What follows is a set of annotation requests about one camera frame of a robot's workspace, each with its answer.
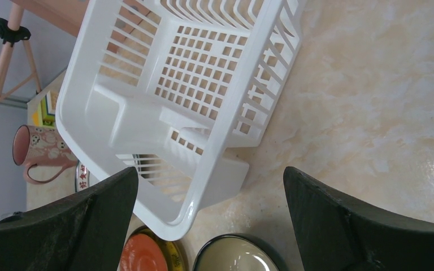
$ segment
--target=pink tripod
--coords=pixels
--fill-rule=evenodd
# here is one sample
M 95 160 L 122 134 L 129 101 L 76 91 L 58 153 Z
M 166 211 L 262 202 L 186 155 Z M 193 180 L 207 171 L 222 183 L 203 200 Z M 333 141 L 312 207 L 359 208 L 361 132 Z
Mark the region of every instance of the pink tripod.
M 20 28 L 20 23 L 22 21 L 24 9 L 19 5 L 12 4 L 11 13 L 9 15 L 9 21 L 7 22 L 7 28 L 10 30 L 8 33 L 15 33 Z M 29 44 L 28 38 L 23 39 L 23 45 L 25 48 L 25 53 L 27 55 L 27 59 L 29 61 L 29 66 L 31 67 L 31 75 L 29 75 L 24 81 L 17 84 L 14 88 L 9 90 L 8 92 L 2 94 L 2 88 L 4 87 L 4 81 L 6 79 L 7 70 L 9 68 L 9 63 L 11 62 L 12 51 L 14 49 L 13 42 L 8 42 L 4 38 L 4 45 L 2 46 L 1 55 L 0 55 L 0 101 L 7 98 L 13 92 L 15 92 L 18 88 L 29 82 L 31 79 L 34 79 L 36 83 L 36 92 L 41 92 L 41 83 L 39 82 L 39 78 L 37 76 L 36 64 L 34 63 L 34 57 L 31 51 L 31 45 Z

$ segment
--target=pink mug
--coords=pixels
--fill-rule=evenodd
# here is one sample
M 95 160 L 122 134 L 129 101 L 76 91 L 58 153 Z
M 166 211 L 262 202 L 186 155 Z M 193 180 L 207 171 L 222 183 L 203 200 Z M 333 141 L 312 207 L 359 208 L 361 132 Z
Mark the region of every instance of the pink mug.
M 36 185 L 56 179 L 64 170 L 77 165 L 77 158 L 67 147 L 56 129 L 22 125 L 14 137 L 12 157 L 16 165 L 24 164 L 24 179 Z M 38 181 L 29 176 L 37 166 L 61 167 L 51 179 Z

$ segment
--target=white plastic dish rack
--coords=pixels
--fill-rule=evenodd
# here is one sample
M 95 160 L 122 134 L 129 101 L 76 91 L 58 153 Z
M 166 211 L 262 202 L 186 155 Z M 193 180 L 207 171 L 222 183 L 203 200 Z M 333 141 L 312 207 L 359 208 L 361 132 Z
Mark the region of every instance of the white plastic dish rack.
M 134 213 L 163 239 L 183 237 L 200 209 L 238 194 L 249 165 L 225 150 L 259 145 L 301 44 L 304 5 L 91 0 L 59 132 L 100 180 L 137 167 Z

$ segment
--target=orange plate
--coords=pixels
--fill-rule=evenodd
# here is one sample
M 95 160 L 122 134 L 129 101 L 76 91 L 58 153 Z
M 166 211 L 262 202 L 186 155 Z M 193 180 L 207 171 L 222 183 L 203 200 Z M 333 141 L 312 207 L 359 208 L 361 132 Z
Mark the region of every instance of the orange plate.
M 145 234 L 131 236 L 120 257 L 121 271 L 167 271 L 164 254 L 152 238 Z

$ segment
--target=tripod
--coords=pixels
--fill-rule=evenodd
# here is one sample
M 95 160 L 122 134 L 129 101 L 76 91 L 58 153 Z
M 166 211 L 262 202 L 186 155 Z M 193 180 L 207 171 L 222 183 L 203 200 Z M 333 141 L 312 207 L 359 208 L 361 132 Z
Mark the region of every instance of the tripod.
M 18 88 L 34 79 L 36 83 L 36 93 L 41 92 L 41 83 L 37 76 L 36 64 L 34 63 L 34 57 L 32 55 L 31 45 L 29 44 L 29 38 L 31 33 L 25 27 L 21 27 L 24 9 L 17 4 L 12 4 L 11 13 L 9 15 L 9 21 L 0 18 L 0 39 L 3 39 L 2 50 L 0 54 L 0 101 L 7 98 Z M 11 62 L 12 51 L 14 49 L 14 43 L 23 41 L 25 53 L 29 61 L 31 68 L 31 75 L 29 75 L 24 81 L 17 84 L 14 88 L 8 92 L 2 94 L 2 88 L 4 87 L 4 81 L 6 79 L 7 70 L 9 69 L 9 63 Z

